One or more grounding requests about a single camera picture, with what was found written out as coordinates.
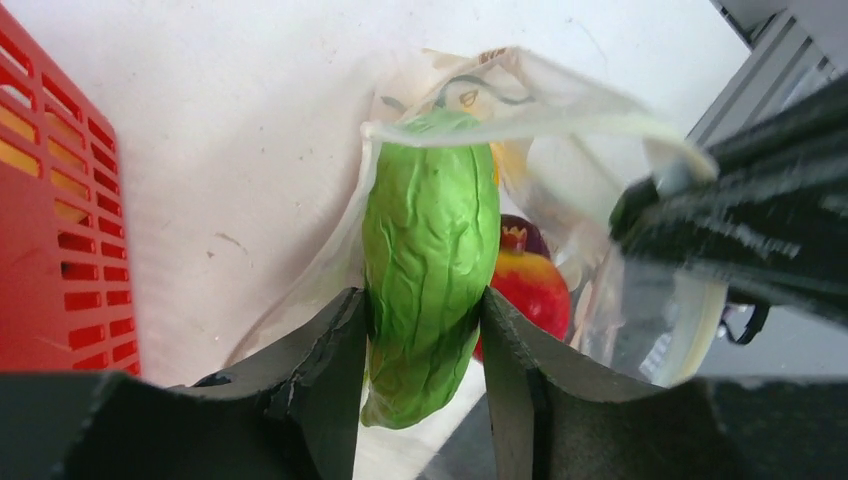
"plastic bag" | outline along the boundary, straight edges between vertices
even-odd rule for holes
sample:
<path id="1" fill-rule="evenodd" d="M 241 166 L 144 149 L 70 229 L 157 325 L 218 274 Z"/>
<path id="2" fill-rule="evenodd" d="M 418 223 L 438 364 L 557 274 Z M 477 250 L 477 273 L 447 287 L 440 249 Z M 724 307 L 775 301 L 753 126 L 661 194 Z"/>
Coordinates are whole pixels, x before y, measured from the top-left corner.
<path id="1" fill-rule="evenodd" d="M 465 111 L 481 123 L 439 135 L 396 125 L 434 108 Z M 634 100 L 520 48 L 471 59 L 423 51 L 378 86 L 371 121 L 361 131 L 358 183 L 338 227 L 228 363 L 296 328 L 341 289 L 362 285 L 360 227 L 383 143 L 490 144 L 503 210 L 517 209 L 540 228 L 572 289 L 566 342 L 605 365 L 623 323 L 623 266 L 606 226 L 616 201 L 645 171 L 661 194 L 711 181 L 717 172 L 712 160 Z"/>

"red basket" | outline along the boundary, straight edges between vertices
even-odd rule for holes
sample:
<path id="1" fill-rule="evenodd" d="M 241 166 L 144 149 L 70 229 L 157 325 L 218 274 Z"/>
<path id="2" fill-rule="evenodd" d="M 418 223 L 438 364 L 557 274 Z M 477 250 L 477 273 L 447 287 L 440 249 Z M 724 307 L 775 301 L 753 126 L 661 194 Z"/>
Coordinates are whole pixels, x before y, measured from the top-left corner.
<path id="1" fill-rule="evenodd" d="M 140 373 L 115 143 L 0 6 L 0 370 Z"/>

